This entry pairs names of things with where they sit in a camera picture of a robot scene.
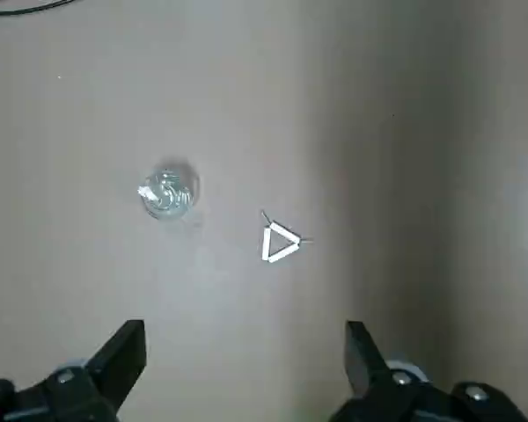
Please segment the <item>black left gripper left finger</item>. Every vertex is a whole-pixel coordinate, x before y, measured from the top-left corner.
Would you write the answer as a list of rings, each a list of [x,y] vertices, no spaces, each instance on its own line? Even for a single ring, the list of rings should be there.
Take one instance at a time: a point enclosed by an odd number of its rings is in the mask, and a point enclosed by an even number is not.
[[[130,319],[83,364],[26,389],[0,378],[0,421],[117,421],[145,367],[145,324]]]

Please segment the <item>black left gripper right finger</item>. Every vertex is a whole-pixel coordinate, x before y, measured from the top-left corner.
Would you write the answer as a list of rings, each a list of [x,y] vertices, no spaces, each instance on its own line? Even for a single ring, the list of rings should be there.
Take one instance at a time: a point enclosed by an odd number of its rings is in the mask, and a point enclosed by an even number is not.
[[[331,421],[527,421],[503,391],[484,382],[437,388],[419,367],[385,360],[364,323],[345,323],[344,369],[352,395]]]

